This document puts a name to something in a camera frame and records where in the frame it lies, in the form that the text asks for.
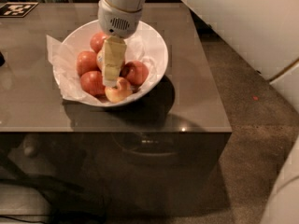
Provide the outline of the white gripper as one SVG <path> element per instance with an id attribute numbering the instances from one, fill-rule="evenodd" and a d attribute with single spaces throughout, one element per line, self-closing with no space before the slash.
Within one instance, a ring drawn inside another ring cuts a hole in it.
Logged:
<path id="1" fill-rule="evenodd" d="M 100 0 L 98 21 L 109 37 L 102 48 L 103 84 L 115 87 L 124 62 L 126 44 L 123 38 L 130 37 L 137 29 L 145 0 Z"/>

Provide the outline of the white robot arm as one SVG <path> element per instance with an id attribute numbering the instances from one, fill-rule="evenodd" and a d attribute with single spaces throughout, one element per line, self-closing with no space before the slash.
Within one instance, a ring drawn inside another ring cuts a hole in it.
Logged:
<path id="1" fill-rule="evenodd" d="M 181 1 L 299 113 L 299 0 Z M 298 147 L 279 171 L 258 224 L 299 224 Z"/>

